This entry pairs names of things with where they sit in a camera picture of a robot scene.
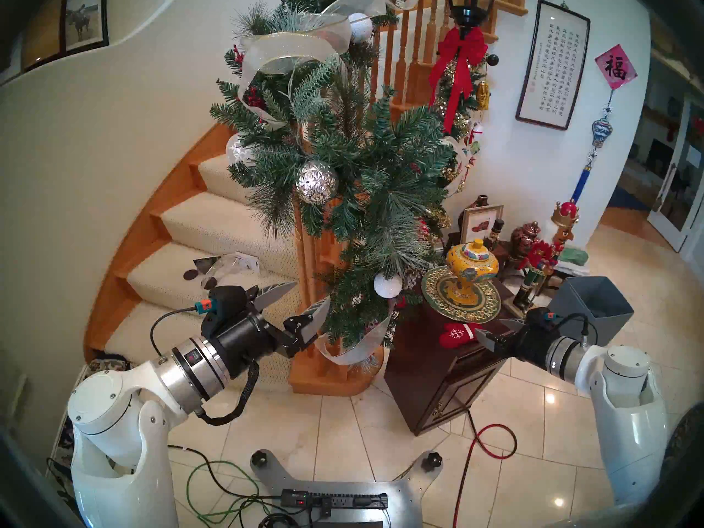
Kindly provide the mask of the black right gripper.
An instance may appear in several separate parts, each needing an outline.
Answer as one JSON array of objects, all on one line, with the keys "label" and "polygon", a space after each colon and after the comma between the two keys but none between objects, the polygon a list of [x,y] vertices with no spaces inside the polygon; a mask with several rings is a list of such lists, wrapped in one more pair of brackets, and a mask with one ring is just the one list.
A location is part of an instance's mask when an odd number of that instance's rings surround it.
[{"label": "black right gripper", "polygon": [[532,365],[546,365],[551,346],[550,332],[542,327],[527,326],[522,319],[501,319],[500,323],[509,332],[495,334],[476,329],[476,338],[482,347],[499,357],[515,357]]}]

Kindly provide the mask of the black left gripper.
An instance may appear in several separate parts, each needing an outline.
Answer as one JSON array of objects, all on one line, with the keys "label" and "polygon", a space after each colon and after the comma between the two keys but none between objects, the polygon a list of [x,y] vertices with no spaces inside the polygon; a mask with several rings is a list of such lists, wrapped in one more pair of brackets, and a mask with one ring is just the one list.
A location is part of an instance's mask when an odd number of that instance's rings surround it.
[{"label": "black left gripper", "polygon": [[[296,286],[295,282],[281,282],[246,290],[248,302],[262,313]],[[313,303],[300,315],[284,320],[284,329],[266,321],[260,314],[247,314],[239,322],[218,333],[218,354],[229,377],[236,379],[254,362],[274,353],[291,360],[309,346],[324,325],[329,313],[329,297]]]}]

